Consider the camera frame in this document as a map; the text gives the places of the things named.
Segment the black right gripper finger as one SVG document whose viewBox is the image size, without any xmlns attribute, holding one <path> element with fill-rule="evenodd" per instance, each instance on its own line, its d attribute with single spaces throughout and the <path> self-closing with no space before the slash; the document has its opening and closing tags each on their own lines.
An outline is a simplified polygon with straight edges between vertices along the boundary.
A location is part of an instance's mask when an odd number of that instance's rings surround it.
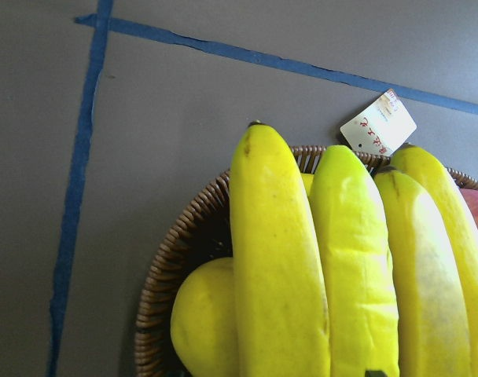
<svg viewBox="0 0 478 377">
<path fill-rule="evenodd" d="M 365 377 L 386 377 L 386 374 L 381 370 L 366 370 Z"/>
</svg>

